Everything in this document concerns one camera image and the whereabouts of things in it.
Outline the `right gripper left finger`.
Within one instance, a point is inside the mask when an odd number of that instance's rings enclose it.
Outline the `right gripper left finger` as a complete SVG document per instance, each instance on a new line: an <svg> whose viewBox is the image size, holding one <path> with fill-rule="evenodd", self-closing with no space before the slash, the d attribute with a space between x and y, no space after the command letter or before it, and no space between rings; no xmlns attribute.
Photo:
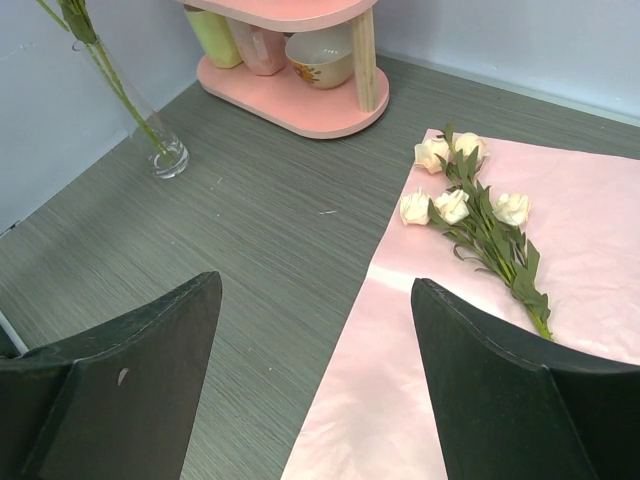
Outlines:
<svg viewBox="0 0 640 480"><path fill-rule="evenodd" d="M204 272L26 352L3 337L2 477L179 478L221 301L221 276Z"/></svg>

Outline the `pink flower bouquet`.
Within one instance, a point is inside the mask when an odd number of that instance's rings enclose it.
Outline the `pink flower bouquet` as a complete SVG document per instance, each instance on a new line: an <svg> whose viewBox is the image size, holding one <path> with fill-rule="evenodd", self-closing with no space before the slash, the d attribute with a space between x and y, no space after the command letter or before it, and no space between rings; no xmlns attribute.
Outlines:
<svg viewBox="0 0 640 480"><path fill-rule="evenodd" d="M414 165L431 175L443 174L450 186L433 197L422 189L399 200L404 225L432 226L453 243L461 261L501 279L525 309L537 333L551 341L549 297L537 285L540 253L523 231L531 210L526 194L502 194L493 200L479 180L490 152L473 132L456 134L448 123L437 135L414 146Z"/></svg>

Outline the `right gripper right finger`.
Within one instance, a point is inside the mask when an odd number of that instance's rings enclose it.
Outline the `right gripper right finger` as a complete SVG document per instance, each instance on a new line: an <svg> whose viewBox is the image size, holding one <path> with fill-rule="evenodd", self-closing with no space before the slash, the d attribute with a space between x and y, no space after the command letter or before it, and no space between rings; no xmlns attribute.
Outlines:
<svg viewBox="0 0 640 480"><path fill-rule="evenodd" d="M635 479L639 369L540 338L429 279L411 309L451 479Z"/></svg>

